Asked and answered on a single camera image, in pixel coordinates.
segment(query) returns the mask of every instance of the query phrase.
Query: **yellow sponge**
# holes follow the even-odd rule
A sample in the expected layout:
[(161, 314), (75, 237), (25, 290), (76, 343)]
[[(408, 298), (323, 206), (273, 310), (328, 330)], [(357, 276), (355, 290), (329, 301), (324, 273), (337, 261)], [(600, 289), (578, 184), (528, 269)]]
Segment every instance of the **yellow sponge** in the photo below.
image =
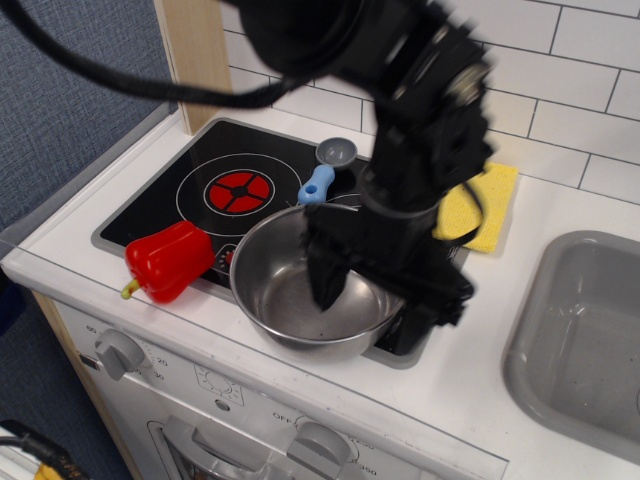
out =
[(515, 167), (491, 162), (485, 164), (485, 172), (467, 182), (482, 204), (484, 219), (469, 193), (462, 185), (458, 185), (440, 203), (438, 226), (433, 236), (439, 240), (453, 240), (473, 230), (482, 221), (478, 235), (465, 247), (484, 253), (493, 252), (517, 176), (518, 169)]

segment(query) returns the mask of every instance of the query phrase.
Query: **grout line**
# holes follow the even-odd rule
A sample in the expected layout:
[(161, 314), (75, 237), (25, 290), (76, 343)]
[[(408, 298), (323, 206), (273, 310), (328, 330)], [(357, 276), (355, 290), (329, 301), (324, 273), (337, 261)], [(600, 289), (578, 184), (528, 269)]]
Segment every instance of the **grout line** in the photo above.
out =
[(560, 105), (562, 107), (575, 108), (576, 110), (583, 110), (585, 112), (597, 113), (599, 115), (606, 115), (608, 117), (621, 118), (623, 120), (629, 120), (629, 121), (632, 121), (632, 122), (640, 122), (640, 118), (625, 117), (624, 115), (618, 115), (617, 113), (609, 113), (609, 112), (606, 112), (606, 111), (603, 111), (603, 110), (594, 110), (592, 108), (580, 107), (580, 106), (577, 106), (577, 105), (571, 105), (569, 103), (556, 102), (554, 100), (547, 100), (545, 98), (531, 97), (529, 95), (524, 95), (522, 93), (513, 93), (513, 92), (509, 92), (507, 90), (499, 90), (497, 88), (488, 88), (487, 90), (491, 90), (491, 91), (494, 91), (494, 92), (505, 93), (507, 95), (513, 95), (513, 96), (516, 96), (516, 97), (530, 98), (531, 100), (536, 100), (536, 101), (540, 101), (540, 102), (544, 102), (544, 103), (551, 103), (553, 105)]
[(605, 113), (609, 113), (609, 107), (611, 106), (611, 101), (613, 100), (613, 95), (616, 93), (616, 87), (618, 86), (618, 80), (620, 80), (620, 74), (622, 70), (618, 70), (618, 75), (616, 75), (616, 81), (613, 82), (613, 88), (611, 89), (611, 95), (609, 96), (609, 101), (607, 102), (607, 107), (604, 109)]
[(500, 130), (493, 130), (491, 128), (488, 129), (488, 130), (490, 132), (499, 133), (500, 135), (507, 135), (509, 137), (519, 138), (521, 140), (527, 140), (529, 142), (536, 142), (536, 143), (541, 143), (543, 145), (549, 145), (550, 147), (562, 148), (564, 150), (571, 150), (572, 152), (584, 153), (584, 154), (587, 154), (587, 155), (596, 155), (598, 157), (608, 158), (609, 160), (615, 160), (616, 162), (626, 163), (628, 165), (640, 166), (639, 163), (632, 162), (630, 160), (623, 160), (621, 158), (612, 157), (612, 156), (610, 156), (608, 154), (605, 154), (605, 153), (589, 152), (587, 150), (580, 150), (580, 149), (574, 148), (574, 147), (567, 147), (567, 146), (561, 145), (559, 143), (545, 142), (544, 140), (538, 140), (537, 138), (523, 137), (522, 135), (516, 135), (515, 133), (502, 132)]
[(616, 12), (609, 12), (606, 10), (596, 10), (594, 8), (585, 8), (585, 7), (578, 7), (576, 5), (564, 5), (560, 2), (545, 2), (543, 0), (526, 0), (530, 3), (540, 3), (542, 5), (553, 5), (556, 7), (561, 7), (561, 8), (570, 8), (572, 10), (581, 10), (583, 12), (592, 12), (592, 13), (599, 13), (602, 15), (611, 15), (612, 17), (621, 17), (621, 18), (637, 18), (634, 15), (629, 15), (629, 14), (625, 14), (625, 13), (616, 13)]
[(243, 68), (243, 67), (234, 67), (233, 65), (229, 65), (229, 68), (233, 68), (234, 70), (240, 70), (242, 72), (253, 73), (254, 75), (260, 75), (262, 77), (271, 78), (271, 75), (269, 75), (267, 73), (256, 72), (255, 70), (249, 70), (249, 69)]
[(529, 124), (529, 130), (527, 130), (527, 137), (531, 138), (531, 130), (533, 130), (533, 122), (536, 119), (536, 111), (538, 110), (538, 103), (540, 100), (536, 98), (536, 104), (533, 106), (533, 114), (531, 115), (531, 123)]
[(244, 32), (238, 32), (236, 30), (231, 30), (230, 28), (223, 28), (222, 31), (229, 32), (229, 33), (237, 33), (238, 35), (244, 35), (245, 37), (247, 36), (247, 34)]
[(335, 90), (329, 90), (327, 88), (316, 87), (316, 86), (313, 86), (313, 85), (306, 85), (306, 84), (305, 84), (305, 86), (309, 87), (309, 88), (315, 88), (316, 90), (322, 90), (323, 92), (329, 92), (329, 93), (335, 93), (336, 95), (342, 95), (343, 97), (357, 98), (358, 100), (371, 101), (370, 99), (358, 97), (357, 95), (351, 95), (351, 94), (348, 94), (348, 93), (337, 92)]
[(531, 175), (530, 173), (522, 173), (520, 170), (518, 170), (518, 175), (522, 177), (527, 177), (527, 178), (535, 178), (536, 180), (540, 180), (542, 182), (553, 183), (554, 185), (560, 185), (561, 187), (573, 188), (574, 190), (578, 189), (577, 187), (574, 187), (572, 185), (567, 185), (566, 183), (557, 182), (555, 180), (549, 180), (548, 178), (536, 177), (535, 175)]
[(589, 168), (589, 162), (591, 161), (592, 156), (593, 154), (590, 154), (589, 157), (587, 158), (587, 162), (584, 164), (584, 170), (582, 171), (582, 176), (580, 177), (580, 182), (578, 183), (578, 190), (580, 190), (580, 187), (582, 186), (582, 181), (584, 180), (584, 176), (587, 174), (587, 168)]
[(592, 62), (592, 61), (589, 61), (589, 60), (582, 60), (580, 58), (566, 57), (564, 55), (557, 55), (555, 53), (554, 54), (550, 54), (550, 53), (546, 53), (546, 52), (541, 52), (539, 50), (529, 50), (529, 49), (522, 48), (522, 47), (512, 47), (510, 45), (503, 45), (503, 44), (500, 44), (500, 43), (492, 43), (492, 42), (485, 42), (485, 45), (489, 46), (489, 47), (509, 48), (511, 50), (518, 50), (520, 52), (527, 52), (527, 53), (533, 53), (533, 54), (537, 54), (537, 55), (544, 55), (546, 57), (562, 58), (564, 60), (570, 60), (572, 62), (586, 63), (588, 65), (595, 65), (595, 66), (598, 66), (598, 67), (610, 68), (612, 70), (614, 70), (614, 69), (622, 69), (622, 70), (627, 70), (629, 72), (640, 73), (640, 69), (634, 70), (632, 68), (627, 68), (627, 67), (619, 67), (619, 66), (616, 66), (616, 65), (607, 65), (605, 63)]
[(562, 19), (562, 11), (564, 7), (560, 7), (560, 11), (558, 12), (558, 20), (556, 21), (556, 28), (553, 30), (553, 36), (551, 37), (551, 45), (549, 46), (549, 55), (553, 52), (553, 44), (556, 42), (556, 35), (558, 34), (558, 28), (560, 27), (560, 20)]
[(624, 202), (624, 203), (628, 203), (630, 205), (640, 205), (640, 203), (638, 202), (633, 202), (631, 200), (627, 200), (625, 198), (620, 198), (620, 197), (614, 197), (613, 195), (606, 195), (604, 193), (600, 193), (600, 192), (594, 192), (593, 190), (583, 190), (580, 189), (581, 192), (587, 192), (587, 193), (591, 193), (593, 195), (600, 195), (601, 197), (606, 197), (606, 198), (610, 198), (612, 200), (617, 200), (619, 202)]

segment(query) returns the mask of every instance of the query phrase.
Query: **white countertop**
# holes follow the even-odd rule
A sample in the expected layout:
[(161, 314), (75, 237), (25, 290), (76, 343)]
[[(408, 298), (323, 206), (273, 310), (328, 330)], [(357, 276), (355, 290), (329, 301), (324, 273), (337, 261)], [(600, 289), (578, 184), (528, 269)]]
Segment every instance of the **white countertop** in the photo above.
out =
[[(311, 142), (345, 136), (364, 156), (373, 145), (370, 136), (271, 109), (221, 116)], [(239, 381), (309, 415), (329, 411), (335, 416), (329, 426), (348, 424), (348, 433), (373, 436), (378, 446), (416, 463), (441, 458), (480, 478), (499, 478), (505, 466), (505, 479), (640, 478), (640, 466), (531, 420), (510, 397), (501, 372), (546, 245), (575, 230), (640, 241), (640, 206), (521, 176), (497, 251), (471, 252), (464, 264), (476, 295), (457, 327), (434, 329), (414, 367), (396, 370), (365, 357), (339, 366), (289, 365), (237, 306), (196, 289), (163, 309), (145, 303), (143, 293), (136, 294), (142, 301), (121, 301), (119, 290), (130, 280), (123, 260), (90, 242), (93, 231), (189, 140), (177, 115), (167, 119), (28, 238), (21, 248), (30, 254), (7, 256), (8, 275), (125, 330), (180, 345), (194, 361), (215, 357)], [(485, 453), (497, 460), (481, 465)]]

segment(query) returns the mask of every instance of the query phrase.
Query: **red burner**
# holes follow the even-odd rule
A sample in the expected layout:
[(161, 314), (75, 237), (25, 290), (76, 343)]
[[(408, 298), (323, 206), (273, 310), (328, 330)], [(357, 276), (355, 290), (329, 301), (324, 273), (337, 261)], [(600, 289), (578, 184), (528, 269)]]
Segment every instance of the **red burner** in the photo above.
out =
[(273, 198), (271, 180), (253, 170), (224, 173), (211, 182), (209, 201), (219, 213), (243, 215), (266, 206)]

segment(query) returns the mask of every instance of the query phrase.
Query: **blue spoon handle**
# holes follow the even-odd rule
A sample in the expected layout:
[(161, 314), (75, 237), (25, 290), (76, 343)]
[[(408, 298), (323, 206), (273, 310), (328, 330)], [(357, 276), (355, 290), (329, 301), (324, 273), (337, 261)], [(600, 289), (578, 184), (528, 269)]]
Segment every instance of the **blue spoon handle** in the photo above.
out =
[(298, 203), (324, 203), (327, 200), (327, 190), (335, 178), (333, 167), (318, 165), (309, 181), (298, 190)]

